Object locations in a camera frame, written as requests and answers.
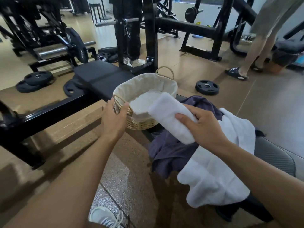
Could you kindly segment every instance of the tiled floor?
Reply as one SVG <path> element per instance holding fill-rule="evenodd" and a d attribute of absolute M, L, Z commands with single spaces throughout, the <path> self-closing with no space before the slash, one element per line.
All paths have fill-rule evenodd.
<path fill-rule="evenodd" d="M 114 46 L 114 30 L 96 29 L 90 15 L 77 18 L 66 16 L 83 41 L 96 40 L 96 48 Z M 297 166 L 298 178 L 304 180 L 303 134 L 303 76 L 290 70 L 278 75 L 250 71 L 250 78 L 242 82 L 224 74 L 227 67 L 238 66 L 242 58 L 235 56 L 223 43 L 221 62 L 179 52 L 181 39 L 164 37 L 158 40 L 158 66 L 169 66 L 175 73 L 178 94 L 200 95 L 194 89 L 198 80 L 213 80 L 220 85 L 220 93 L 206 96 L 218 108 L 224 107 L 241 118 L 249 119 L 267 134 L 275 144 L 290 150 Z M 141 58 L 146 58 L 141 31 Z M 210 49 L 207 38 L 189 38 L 189 45 Z M 17 58 L 7 40 L 0 43 L 0 99 L 18 113 L 35 110 L 66 98 L 62 86 L 73 73 L 60 74 L 54 84 L 30 94 L 21 94 L 14 87 L 30 72 L 27 63 L 33 59 L 26 53 Z M 170 76 L 166 69 L 160 73 Z M 74 161 L 99 134 L 101 107 L 99 101 L 36 134 L 30 140 L 41 150 L 47 162 L 36 171 L 0 147 L 0 227 L 11 219 L 30 198 L 42 192 L 69 163 Z M 176 173 L 163 180 L 150 172 L 148 140 L 139 131 L 127 130 L 116 145 L 97 189 L 92 207 L 103 205 L 118 213 L 119 207 L 130 216 L 131 227 L 246 227 L 260 221 L 239 210 L 232 223 L 224 222 L 213 206 L 199 209 L 187 205 L 188 186 L 176 180 Z"/>

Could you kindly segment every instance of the folded white towel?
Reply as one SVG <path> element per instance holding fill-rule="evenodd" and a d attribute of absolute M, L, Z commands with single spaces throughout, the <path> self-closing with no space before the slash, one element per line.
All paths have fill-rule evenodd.
<path fill-rule="evenodd" d="M 229 141 L 254 154 L 254 126 L 224 108 L 219 124 Z M 187 202 L 191 207 L 227 205 L 243 201 L 250 190 L 217 156 L 199 146 L 185 167 L 177 175 L 181 184 L 188 184 Z"/>
<path fill-rule="evenodd" d="M 163 92 L 149 107 L 148 113 L 185 145 L 195 142 L 188 128 L 175 118 L 175 114 L 187 115 L 194 122 L 197 122 L 197 118 L 170 94 Z"/>

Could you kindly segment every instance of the wicker basket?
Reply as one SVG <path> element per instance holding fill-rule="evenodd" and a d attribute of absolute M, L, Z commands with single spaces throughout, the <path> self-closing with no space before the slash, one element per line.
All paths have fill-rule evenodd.
<path fill-rule="evenodd" d="M 171 71 L 173 78 L 169 78 L 169 77 L 163 76 L 163 75 L 161 75 L 161 74 L 158 74 L 158 70 L 159 70 L 160 68 L 163 68 L 163 67 L 168 68 L 168 69 Z M 174 72 L 173 72 L 172 69 L 170 69 L 170 68 L 167 67 L 167 66 L 161 66 L 161 67 L 159 67 L 159 68 L 156 70 L 156 74 L 157 74 L 158 76 L 165 77 L 165 78 L 168 78 L 168 79 L 170 79 L 170 80 L 174 80 Z M 115 110 L 116 110 L 117 113 L 119 113 L 119 112 L 120 112 L 120 109 L 121 109 L 121 107 L 122 107 L 122 105 L 126 102 L 126 100 L 123 99 L 121 96 L 118 96 L 118 95 L 116 95 L 116 94 L 113 94 L 113 98 L 114 98 L 114 100 L 115 100 L 115 103 L 114 103 Z M 148 119 L 145 119 L 144 121 L 138 121 L 138 120 L 136 120 L 136 119 L 133 117 L 133 112 L 134 112 L 134 111 L 133 111 L 132 108 L 129 106 L 128 112 L 127 112 L 127 128 L 129 128 L 129 129 L 132 129 L 132 130 L 146 130 L 146 129 L 152 128 L 153 126 L 155 126 L 155 125 L 158 124 L 158 122 L 155 121 L 155 120 L 154 120 L 153 118 L 151 118 L 151 117 L 148 118 Z"/>

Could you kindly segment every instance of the forearm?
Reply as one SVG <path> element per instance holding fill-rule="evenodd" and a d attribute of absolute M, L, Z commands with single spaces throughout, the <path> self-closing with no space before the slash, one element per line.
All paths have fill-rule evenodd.
<path fill-rule="evenodd" d="M 83 227 L 115 142 L 99 138 L 52 184 L 23 208 L 8 227 Z"/>
<path fill-rule="evenodd" d="M 304 224 L 304 183 L 233 143 L 212 151 L 222 159 L 283 227 Z"/>

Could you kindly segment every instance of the gym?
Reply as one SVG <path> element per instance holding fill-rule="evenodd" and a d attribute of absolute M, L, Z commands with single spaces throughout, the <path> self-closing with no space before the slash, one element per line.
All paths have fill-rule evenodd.
<path fill-rule="evenodd" d="M 246 82 L 225 73 L 242 65 L 252 43 L 246 37 L 263 0 L 143 0 L 139 58 L 146 63 L 135 68 L 124 64 L 122 47 L 124 27 L 139 19 L 114 19 L 105 11 L 111 9 L 109 0 L 87 0 L 82 10 L 70 0 L 60 9 L 48 9 L 53 4 L 44 3 L 28 19 L 18 18 L 10 1 L 1 1 L 0 227 L 97 140 L 103 107 L 118 85 L 162 66 L 173 71 L 177 100 L 202 96 L 217 108 L 248 119 L 266 135 L 259 145 L 260 150 L 274 152 L 269 163 L 284 163 L 283 170 L 292 169 L 293 173 L 286 172 L 304 181 L 302 64 L 290 64 L 278 73 L 250 70 Z M 24 6 L 36 4 L 29 1 Z M 5 12 L 4 6 L 13 13 Z M 287 20 L 278 40 L 303 39 L 303 9 L 304 5 Z M 24 24 L 12 32 L 15 24 L 29 19 L 37 22 L 36 28 L 29 30 Z M 43 37 L 43 42 L 36 43 L 36 37 Z M 99 50 L 106 47 L 117 47 L 112 64 Z M 16 84 L 37 71 L 51 72 L 52 78 L 37 90 L 18 91 Z M 172 78 L 169 69 L 162 68 L 159 74 Z M 82 88 L 72 83 L 76 78 Z M 202 82 L 208 88 L 215 84 L 216 93 L 198 92 L 200 80 L 208 80 Z M 231 222 L 223 220 L 213 205 L 190 207 L 189 187 L 177 181 L 176 172 L 168 179 L 151 172 L 147 150 L 162 130 L 159 124 L 126 130 L 110 155 L 92 208 L 104 206 L 115 215 L 122 210 L 130 227 L 248 227 L 270 221 L 263 205 L 250 199 L 234 211 Z"/>

